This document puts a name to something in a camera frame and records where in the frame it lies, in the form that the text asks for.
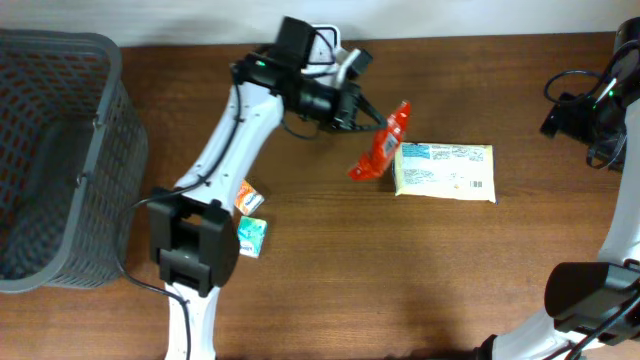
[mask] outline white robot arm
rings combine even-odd
[[[603,95],[610,95],[609,99],[600,102],[601,96],[595,104],[572,99],[570,94],[563,94],[564,103],[547,96],[558,105],[541,129],[551,137],[562,131],[592,145],[589,165],[594,154],[611,154],[601,156],[605,166],[596,168],[620,166],[617,158],[626,145],[609,234],[596,263],[558,265],[547,283],[545,309],[511,333],[487,339],[476,349],[479,360],[575,359],[580,356],[576,346],[584,345],[582,350],[587,350],[640,338],[640,324],[635,320],[640,299],[640,18],[622,24],[616,35],[616,53],[604,75],[611,75],[611,85],[623,85],[612,92],[612,86],[607,87]],[[551,82],[560,76],[550,80],[545,95]],[[601,76],[598,85],[604,79]],[[603,129],[606,131],[601,134],[611,136],[608,145],[603,145],[607,141],[590,138]]]
[[[148,205],[151,258],[160,265],[167,291],[188,302],[189,331],[185,329],[181,305],[169,300],[166,359],[188,358],[189,348],[193,359],[215,359],[216,303],[220,287],[229,279],[238,257],[231,225],[234,199],[262,144],[281,123],[284,113],[291,111],[318,121],[320,129],[331,132],[386,127],[386,120],[352,82],[370,61],[366,51],[343,50],[335,27],[314,28],[285,18],[275,44],[262,47],[235,64],[234,86],[222,119],[198,160],[176,187],[203,184],[184,192],[180,198]],[[358,109],[376,124],[357,124]],[[613,224],[598,256],[599,263],[559,265],[547,286],[546,309],[513,332],[487,339],[476,349],[473,359],[561,359],[576,344],[588,340],[593,329],[640,291],[637,289],[640,271],[634,268],[640,261],[640,101],[634,98],[626,104],[624,122],[626,165]],[[183,221],[191,214],[200,215],[202,224]],[[567,283],[582,287],[571,288]],[[572,294],[581,297],[558,295],[566,291],[563,287],[571,288]],[[613,345],[640,334],[637,322],[621,321],[614,325],[607,329],[606,336],[597,337],[584,349]]]
[[[188,354],[192,359],[215,359],[216,303],[238,256],[230,214],[242,180],[285,111],[315,120],[319,129],[329,132],[386,128],[386,119],[352,82],[370,61],[366,51],[342,49],[336,27],[312,27],[285,18],[275,44],[234,65],[234,85],[222,118],[175,187],[189,188],[199,181],[202,185],[179,198],[148,205],[151,257],[160,265],[166,290],[186,300],[189,315],[187,332],[182,305],[169,299],[167,360],[182,360]],[[358,124],[358,109],[375,125]],[[191,214],[202,216],[200,226],[183,221]]]

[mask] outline brown wooden surface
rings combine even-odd
[[[390,177],[345,172],[370,134],[306,142],[277,130],[251,175],[270,192],[261,257],[241,258],[222,291],[215,345],[236,358],[367,358],[470,349],[543,305],[563,261],[595,258],[619,175],[587,168],[586,148],[538,133],[542,86],[568,68],[601,70],[613,34],[350,43],[375,56],[360,83],[384,113],[413,102],[408,140],[491,144],[499,205],[394,197]],[[147,126],[143,192],[170,187],[226,103],[228,64],[249,46],[125,49],[123,80]],[[586,88],[588,81],[566,84]],[[129,267],[160,285],[137,214]],[[123,280],[94,291],[0,295],[2,359],[161,359],[167,300]],[[590,359],[635,358],[624,343]]]

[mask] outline red snack bag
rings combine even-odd
[[[349,171],[349,176],[353,180],[375,179],[384,174],[404,139],[410,114],[411,104],[403,101],[400,107],[387,118],[388,126],[376,132],[371,151],[362,154],[358,164]]]

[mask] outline plastic mesh basket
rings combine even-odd
[[[0,30],[0,292],[118,277],[147,136],[95,34]]]

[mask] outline white wall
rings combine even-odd
[[[283,15],[345,39],[613,31],[640,0],[0,0],[0,27],[90,31],[121,46],[268,42]]]

